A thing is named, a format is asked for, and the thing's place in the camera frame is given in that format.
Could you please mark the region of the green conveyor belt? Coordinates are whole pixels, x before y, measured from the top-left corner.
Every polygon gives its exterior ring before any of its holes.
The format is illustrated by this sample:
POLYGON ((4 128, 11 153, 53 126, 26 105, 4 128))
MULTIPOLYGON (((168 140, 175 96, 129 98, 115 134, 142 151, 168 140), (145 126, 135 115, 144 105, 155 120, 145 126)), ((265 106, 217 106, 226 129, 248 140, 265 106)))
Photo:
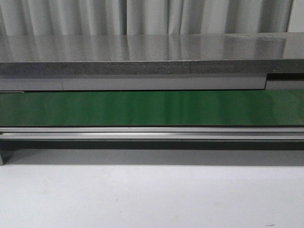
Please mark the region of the green conveyor belt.
POLYGON ((303 125, 303 90, 3 93, 1 126, 303 125))

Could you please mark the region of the grey pleated curtain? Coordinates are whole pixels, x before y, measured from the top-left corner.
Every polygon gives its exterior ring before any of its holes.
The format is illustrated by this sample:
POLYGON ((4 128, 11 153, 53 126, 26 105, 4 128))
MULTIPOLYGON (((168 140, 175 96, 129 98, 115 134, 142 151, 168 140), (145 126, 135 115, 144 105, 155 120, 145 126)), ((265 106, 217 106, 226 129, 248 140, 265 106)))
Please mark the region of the grey pleated curtain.
POLYGON ((302 32, 301 0, 3 0, 0 33, 160 35, 302 32))

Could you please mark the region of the aluminium conveyor frame rail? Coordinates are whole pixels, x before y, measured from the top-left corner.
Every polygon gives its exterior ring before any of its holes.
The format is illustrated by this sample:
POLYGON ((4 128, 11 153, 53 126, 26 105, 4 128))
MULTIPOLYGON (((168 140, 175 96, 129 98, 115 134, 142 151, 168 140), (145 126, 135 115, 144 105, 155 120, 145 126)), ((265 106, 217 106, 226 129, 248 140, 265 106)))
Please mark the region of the aluminium conveyor frame rail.
POLYGON ((302 127, 2 127, 1 164, 303 166, 302 127))

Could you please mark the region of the grey stone counter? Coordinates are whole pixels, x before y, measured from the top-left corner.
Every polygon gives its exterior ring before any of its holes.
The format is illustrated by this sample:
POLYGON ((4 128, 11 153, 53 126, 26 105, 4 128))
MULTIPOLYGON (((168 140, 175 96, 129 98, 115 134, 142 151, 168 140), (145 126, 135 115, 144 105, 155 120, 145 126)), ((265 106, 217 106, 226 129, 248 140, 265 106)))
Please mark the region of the grey stone counter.
POLYGON ((0 39, 0 90, 271 90, 304 86, 304 35, 41 35, 0 39))

